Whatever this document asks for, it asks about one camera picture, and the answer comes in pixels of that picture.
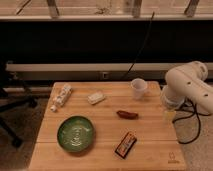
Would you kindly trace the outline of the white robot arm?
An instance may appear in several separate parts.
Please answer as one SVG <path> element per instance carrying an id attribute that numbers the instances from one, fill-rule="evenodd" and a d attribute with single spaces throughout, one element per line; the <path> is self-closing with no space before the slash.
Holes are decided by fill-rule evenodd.
<path id="1" fill-rule="evenodd" d="M 193 61 L 176 66 L 165 74 L 166 85 L 161 91 L 161 102 L 166 110 L 178 109 L 186 98 L 213 114 L 213 87 L 205 83 L 207 66 Z"/>

